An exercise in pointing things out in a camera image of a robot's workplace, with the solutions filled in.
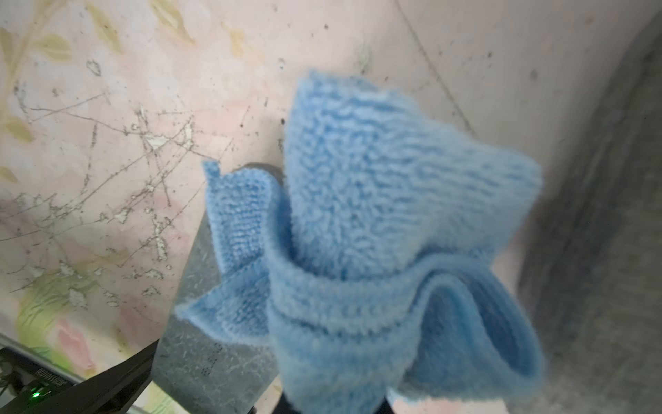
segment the pink flower pattern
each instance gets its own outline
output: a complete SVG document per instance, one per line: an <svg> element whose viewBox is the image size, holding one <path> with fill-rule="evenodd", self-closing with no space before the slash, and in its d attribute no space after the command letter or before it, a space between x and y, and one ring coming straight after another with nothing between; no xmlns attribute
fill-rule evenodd
<svg viewBox="0 0 662 414"><path fill-rule="evenodd" d="M165 315L133 295L122 298L117 326L129 345L141 350L161 337L166 328Z"/></svg>
<svg viewBox="0 0 662 414"><path fill-rule="evenodd" d="M85 335L71 326L66 319L60 319L56 324L58 344L71 363L80 370L94 369Z"/></svg>

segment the peeling paint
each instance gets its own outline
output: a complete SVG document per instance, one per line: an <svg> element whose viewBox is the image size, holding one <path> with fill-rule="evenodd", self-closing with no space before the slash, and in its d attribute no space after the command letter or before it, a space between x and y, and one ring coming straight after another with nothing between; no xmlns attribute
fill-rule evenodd
<svg viewBox="0 0 662 414"><path fill-rule="evenodd" d="M152 147L152 150L161 148L167 142L167 138L164 135L145 134L144 138Z"/></svg>
<svg viewBox="0 0 662 414"><path fill-rule="evenodd" d="M145 276L147 276L150 279L159 279L159 280L163 280L164 278L164 275L156 269L149 269L147 272L145 272Z"/></svg>
<svg viewBox="0 0 662 414"><path fill-rule="evenodd" d="M160 295L160 294L161 294L161 292L159 291L159 289L156 289L154 286L150 286L147 289L145 289L144 291L142 291L143 296L154 296L154 295Z"/></svg>
<svg viewBox="0 0 662 414"><path fill-rule="evenodd" d="M76 271L65 262L60 262L60 274L63 276L76 275L79 279L81 278L81 276L77 274Z"/></svg>
<svg viewBox="0 0 662 414"><path fill-rule="evenodd" d="M167 259L166 241L162 237L156 238L156 250L159 254L159 261Z"/></svg>
<svg viewBox="0 0 662 414"><path fill-rule="evenodd" d="M46 271L43 268L37 268L33 266L28 266L28 269L30 270L30 273L34 278L40 278L44 275L44 272Z"/></svg>
<svg viewBox="0 0 662 414"><path fill-rule="evenodd" d="M126 218L128 217L128 209L122 209L119 214L115 215L115 218L117 221L120 223L124 224L126 222Z"/></svg>
<svg viewBox="0 0 662 414"><path fill-rule="evenodd" d="M142 121L141 127L144 127L145 129L150 127L150 123L147 121L147 111L145 111L145 108L140 104L140 107L138 108L138 112L136 115L138 115L138 120Z"/></svg>
<svg viewBox="0 0 662 414"><path fill-rule="evenodd" d="M189 119L184 125L184 149L190 150L193 147L193 119Z"/></svg>
<svg viewBox="0 0 662 414"><path fill-rule="evenodd" d="M87 299L85 294L76 289L69 289L69 303L74 307L87 308Z"/></svg>
<svg viewBox="0 0 662 414"><path fill-rule="evenodd" d="M152 224L154 225L154 236L158 236L164 229L163 223L158 221L156 214L152 216Z"/></svg>
<svg viewBox="0 0 662 414"><path fill-rule="evenodd" d="M95 74L96 76L101 76L101 66L99 66L99 64L96 61L88 60L85 63L85 66L87 66L87 69L89 69L89 71Z"/></svg>

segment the scratched surface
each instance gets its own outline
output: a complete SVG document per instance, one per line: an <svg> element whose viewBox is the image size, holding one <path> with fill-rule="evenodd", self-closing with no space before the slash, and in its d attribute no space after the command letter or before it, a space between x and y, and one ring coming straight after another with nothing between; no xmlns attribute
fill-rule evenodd
<svg viewBox="0 0 662 414"><path fill-rule="evenodd" d="M0 2L0 331L92 376L151 343L200 162L282 166L309 68L362 74L547 172L657 0ZM522 247L505 256L511 280ZM149 387L138 403L183 409Z"/></svg>
<svg viewBox="0 0 662 414"><path fill-rule="evenodd" d="M218 284L220 275L207 216L203 217L175 304ZM268 349L222 344L193 325L169 319L152 365L152 378L190 414L246 414L276 377Z"/></svg>

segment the blue microfiber cloth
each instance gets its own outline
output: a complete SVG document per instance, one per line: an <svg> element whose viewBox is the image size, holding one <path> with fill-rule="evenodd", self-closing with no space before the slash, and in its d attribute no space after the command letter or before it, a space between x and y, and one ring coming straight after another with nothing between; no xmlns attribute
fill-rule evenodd
<svg viewBox="0 0 662 414"><path fill-rule="evenodd" d="M489 270L540 190L534 161L318 73L286 134L286 189L205 164L223 276L181 318L270 346L304 414L371 414L391 388L488 399L540 386L535 333Z"/></svg>

